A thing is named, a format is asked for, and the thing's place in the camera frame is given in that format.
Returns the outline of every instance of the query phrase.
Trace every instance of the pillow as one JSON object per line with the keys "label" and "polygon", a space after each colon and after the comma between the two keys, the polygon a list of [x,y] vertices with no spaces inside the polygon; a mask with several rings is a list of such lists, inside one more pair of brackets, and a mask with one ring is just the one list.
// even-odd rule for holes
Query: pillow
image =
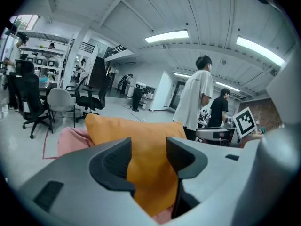
{"label": "pillow", "polygon": [[90,113],[85,124],[95,145],[132,139],[127,181],[134,183],[134,199],[144,211],[152,217],[175,202],[178,177],[166,157],[166,137],[186,139],[180,122],[145,123]]}

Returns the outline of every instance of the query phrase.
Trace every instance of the white pillar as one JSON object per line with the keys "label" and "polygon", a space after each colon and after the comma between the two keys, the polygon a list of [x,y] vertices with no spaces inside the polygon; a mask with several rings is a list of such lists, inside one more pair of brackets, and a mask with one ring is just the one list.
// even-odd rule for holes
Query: white pillar
{"label": "white pillar", "polygon": [[73,66],[74,66],[74,61],[77,55],[77,52],[79,51],[79,46],[82,43],[86,33],[90,29],[91,22],[87,23],[79,32],[78,36],[76,37],[76,40],[70,50],[67,64],[65,67],[65,72],[64,72],[64,77],[63,77],[63,89],[66,89],[68,85],[70,85],[70,79],[71,75],[73,74]]}

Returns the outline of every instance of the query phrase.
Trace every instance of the man in black t-shirt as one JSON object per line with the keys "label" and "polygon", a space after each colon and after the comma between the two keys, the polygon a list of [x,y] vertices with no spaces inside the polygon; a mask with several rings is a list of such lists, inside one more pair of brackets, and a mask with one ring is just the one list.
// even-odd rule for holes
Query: man in black t-shirt
{"label": "man in black t-shirt", "polygon": [[220,97],[216,98],[210,107],[211,118],[208,123],[208,127],[220,127],[222,121],[225,123],[228,111],[228,98],[230,90],[224,88],[221,90]]}

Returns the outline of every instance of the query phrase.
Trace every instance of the glass door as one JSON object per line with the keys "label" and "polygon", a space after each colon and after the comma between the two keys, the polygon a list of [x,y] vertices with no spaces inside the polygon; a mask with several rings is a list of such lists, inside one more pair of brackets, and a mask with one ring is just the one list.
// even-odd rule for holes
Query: glass door
{"label": "glass door", "polygon": [[184,87],[185,87],[185,82],[178,81],[169,107],[171,107],[175,110],[177,109],[178,104],[180,102],[180,96],[181,96],[181,93],[182,93]]}

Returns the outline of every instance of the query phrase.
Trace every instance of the door frame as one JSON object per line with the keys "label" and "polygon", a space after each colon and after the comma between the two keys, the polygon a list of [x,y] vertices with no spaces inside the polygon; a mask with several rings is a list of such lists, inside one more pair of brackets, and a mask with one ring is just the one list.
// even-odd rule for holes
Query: door frame
{"label": "door frame", "polygon": [[185,82],[183,82],[183,81],[178,81],[177,82],[177,85],[176,85],[176,87],[175,87],[175,90],[174,90],[174,94],[173,94],[173,98],[171,99],[171,102],[170,102],[170,104],[169,104],[169,107],[170,108],[173,108],[173,109],[177,109],[177,107],[175,108],[175,106],[172,106],[172,104],[174,103],[174,98],[175,98],[175,96],[176,96],[176,94],[177,94],[177,92],[178,92],[178,89],[179,89],[179,86],[180,85],[184,85],[185,86]]}

